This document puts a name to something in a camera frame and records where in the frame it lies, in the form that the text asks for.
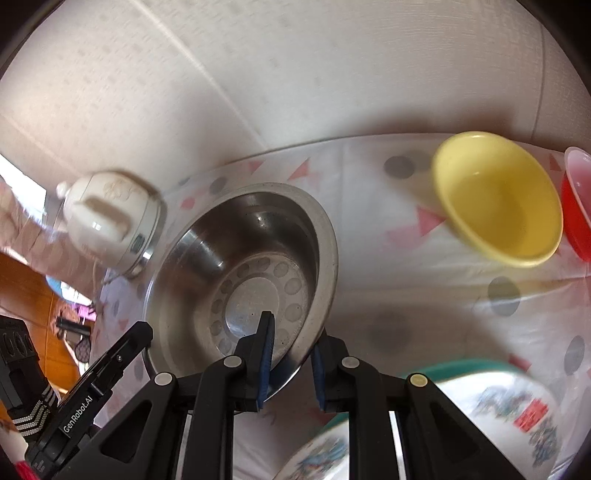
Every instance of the red patterned label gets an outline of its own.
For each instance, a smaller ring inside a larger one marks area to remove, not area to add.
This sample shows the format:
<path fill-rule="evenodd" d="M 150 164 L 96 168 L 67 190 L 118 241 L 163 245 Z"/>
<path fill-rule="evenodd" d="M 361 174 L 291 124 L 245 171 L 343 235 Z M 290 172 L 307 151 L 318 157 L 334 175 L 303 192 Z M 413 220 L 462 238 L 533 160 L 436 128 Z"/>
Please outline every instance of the red patterned label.
<path fill-rule="evenodd" d="M 528 432 L 548 413 L 548 405 L 539 398 L 532 400 L 519 417 L 513 422 L 522 432 Z"/>

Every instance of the bowl rim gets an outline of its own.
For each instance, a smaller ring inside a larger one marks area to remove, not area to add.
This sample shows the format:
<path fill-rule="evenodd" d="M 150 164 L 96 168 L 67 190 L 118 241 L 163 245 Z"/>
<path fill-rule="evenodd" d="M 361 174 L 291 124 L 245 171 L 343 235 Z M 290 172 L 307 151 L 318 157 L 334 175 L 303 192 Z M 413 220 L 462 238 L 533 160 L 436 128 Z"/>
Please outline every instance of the bowl rim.
<path fill-rule="evenodd" d="M 191 226 L 222 203 L 251 193 L 274 193 L 295 202 L 310 219 L 310 223 L 312 224 L 318 242 L 319 264 L 314 298 L 312 299 L 308 315 L 302 324 L 300 332 L 295 337 L 294 342 L 291 344 L 285 355 L 271 370 L 269 376 L 269 392 L 267 395 L 268 400 L 279 392 L 279 390 L 282 389 L 296 373 L 298 373 L 298 370 L 307 359 L 310 351 L 316 344 L 324 329 L 324 323 L 328 318 L 335 297 L 336 281 L 339 271 L 339 254 L 335 230 L 322 205 L 309 193 L 287 183 L 256 183 L 228 192 L 206 206 L 200 213 L 194 216 L 174 238 L 168 248 L 164 251 L 158 264 L 152 270 L 150 282 L 144 297 L 142 319 L 145 322 L 148 321 L 148 306 L 150 304 L 152 291 L 158 274 L 173 248 L 189 231 Z M 152 378 L 158 372 L 155 370 L 154 364 L 150 358 L 149 348 L 150 347 L 147 347 L 143 350 L 142 357 L 144 359 L 146 370 Z"/>
<path fill-rule="evenodd" d="M 583 153 L 583 155 L 585 156 L 585 160 L 588 163 L 591 163 L 591 155 L 589 155 L 585 150 L 583 150 L 582 148 L 579 148 L 579 147 L 569 147 L 564 152 L 564 173 L 566 174 L 566 178 L 569 182 L 569 188 L 570 188 L 571 192 L 573 193 L 574 199 L 577 201 L 577 205 L 579 205 L 579 210 L 581 211 L 581 213 L 585 217 L 585 221 L 587 222 L 587 226 L 591 229 L 591 221 L 589 220 L 589 214 L 587 213 L 587 210 L 583 207 L 583 202 L 581 202 L 579 192 L 577 191 L 576 187 L 574 186 L 573 177 L 572 177 L 572 174 L 571 174 L 570 168 L 569 168 L 569 155 L 573 151 L 579 151 L 579 152 Z"/>
<path fill-rule="evenodd" d="M 557 206 L 558 215 L 560 218 L 560 227 L 556 230 L 556 239 L 554 240 L 553 246 L 550 249 L 548 249 L 547 252 L 537 255 L 537 256 L 531 256 L 531 257 L 515 257 L 513 255 L 509 255 L 509 254 L 504 253 L 499 248 L 492 245 L 490 242 L 488 242 L 487 240 L 483 239 L 480 235 L 478 235 L 463 220 L 463 218 L 457 213 L 456 209 L 452 206 L 451 201 L 449 200 L 447 195 L 444 193 L 443 186 L 441 184 L 441 170 L 443 168 L 443 165 L 442 165 L 443 162 L 441 160 L 441 152 L 445 148 L 448 148 L 451 143 L 458 142 L 458 141 L 465 141 L 465 140 L 477 138 L 477 137 L 488 137 L 488 138 L 491 138 L 497 142 L 501 142 L 501 143 L 505 143 L 505 144 L 511 143 L 512 145 L 517 147 L 519 150 L 521 150 L 521 152 L 523 153 L 524 159 L 527 159 L 527 161 L 529 163 L 531 163 L 534 166 L 534 168 L 537 168 L 540 172 L 542 172 L 544 174 L 543 175 L 544 182 L 546 182 L 547 186 L 551 188 L 552 192 L 554 192 L 553 197 L 554 197 L 554 200 L 555 200 L 555 203 Z M 554 187 L 554 184 L 552 183 L 552 180 L 550 179 L 550 176 L 548 175 L 548 173 L 546 172 L 544 167 L 542 167 L 542 165 L 540 165 L 540 163 L 535 159 L 535 157 L 531 153 L 529 153 L 525 148 L 523 148 L 522 146 L 520 146 L 516 142 L 513 142 L 513 141 L 509 140 L 508 138 L 505 138 L 501 135 L 493 134 L 490 132 L 469 131 L 469 132 L 462 132 L 462 133 L 459 133 L 456 135 L 452 135 L 451 137 L 444 140 L 439 145 L 439 147 L 437 147 L 437 150 L 433 155 L 433 183 L 435 186 L 437 196 L 439 197 L 439 201 L 441 201 L 443 208 L 445 209 L 446 213 L 449 215 L 452 222 L 455 223 L 457 225 L 457 227 L 459 228 L 460 233 L 462 235 L 464 235 L 474 247 L 476 247 L 480 252 L 482 252 L 483 254 L 488 256 L 489 258 L 492 257 L 492 258 L 494 258 L 498 261 L 501 261 L 507 265 L 510 265 L 512 267 L 531 268 L 531 267 L 536 267 L 536 266 L 544 263 L 552 255 L 554 255 L 554 252 L 556 252 L 556 249 L 558 248 L 558 245 L 560 244 L 560 240 L 562 238 L 562 233 L 563 233 L 563 212 L 562 212 L 562 206 L 560 203 L 560 196 L 558 195 L 558 192 L 556 191 L 556 188 Z"/>

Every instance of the red bowl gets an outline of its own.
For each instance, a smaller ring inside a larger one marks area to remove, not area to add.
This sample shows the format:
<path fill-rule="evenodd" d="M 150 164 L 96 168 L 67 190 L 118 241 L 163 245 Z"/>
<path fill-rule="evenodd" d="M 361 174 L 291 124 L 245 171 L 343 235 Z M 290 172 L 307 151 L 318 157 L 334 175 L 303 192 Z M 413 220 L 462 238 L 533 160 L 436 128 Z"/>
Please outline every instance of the red bowl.
<path fill-rule="evenodd" d="M 564 233 L 581 260 L 591 262 L 591 155 L 570 147 L 564 153 L 564 165 L 566 173 L 561 188 Z"/>

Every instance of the white tablecloth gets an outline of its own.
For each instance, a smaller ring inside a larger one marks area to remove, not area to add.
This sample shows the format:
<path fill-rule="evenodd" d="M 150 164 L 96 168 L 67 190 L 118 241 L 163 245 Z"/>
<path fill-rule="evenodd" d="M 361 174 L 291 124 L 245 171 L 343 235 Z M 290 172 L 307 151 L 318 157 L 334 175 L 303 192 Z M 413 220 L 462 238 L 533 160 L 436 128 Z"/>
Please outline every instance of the white tablecloth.
<path fill-rule="evenodd" d="M 333 140 L 182 180 L 163 194 L 166 223 L 146 272 L 103 289 L 105 313 L 93 333 L 92 360 L 141 320 L 154 264 L 215 198 L 262 181 L 290 183 L 313 195 L 335 228 L 339 281 L 327 331 L 386 374 L 461 358 L 502 360 L 526 370 L 560 402 L 565 437 L 558 462 L 567 460 L 591 426 L 589 268 L 566 238 L 550 260 L 527 270 L 489 261 L 460 242 L 431 183 L 430 158 L 447 137 Z M 562 153 L 523 146 L 558 187 Z M 99 422 L 147 381 L 138 357 Z M 272 478 L 329 418 L 318 411 L 307 362 L 259 414 L 236 417 L 235 478 Z"/>

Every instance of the screw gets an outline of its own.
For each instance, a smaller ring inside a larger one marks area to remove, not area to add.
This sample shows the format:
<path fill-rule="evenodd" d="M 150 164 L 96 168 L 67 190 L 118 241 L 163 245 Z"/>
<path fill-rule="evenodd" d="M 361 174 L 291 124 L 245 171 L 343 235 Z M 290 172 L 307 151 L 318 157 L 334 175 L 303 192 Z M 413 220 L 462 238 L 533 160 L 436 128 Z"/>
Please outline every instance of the screw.
<path fill-rule="evenodd" d="M 172 380 L 173 380 L 173 376 L 171 374 L 169 374 L 168 372 L 159 373 L 158 375 L 156 375 L 154 377 L 154 383 L 156 385 L 159 385 L 160 387 L 168 385 L 170 382 L 172 382 Z"/>
<path fill-rule="evenodd" d="M 359 360 L 354 356 L 346 356 L 340 362 L 345 368 L 357 368 L 359 366 Z"/>
<path fill-rule="evenodd" d="M 226 365 L 226 367 L 228 367 L 228 368 L 239 367 L 241 363 L 242 363 L 242 358 L 240 358 L 239 356 L 236 356 L 236 355 L 227 356 L 223 360 L 223 364 Z"/>
<path fill-rule="evenodd" d="M 425 385 L 427 385 L 428 382 L 429 380 L 427 380 L 427 377 L 421 374 L 414 374 L 410 378 L 410 383 L 412 383 L 412 385 L 414 385 L 415 387 L 424 387 Z"/>

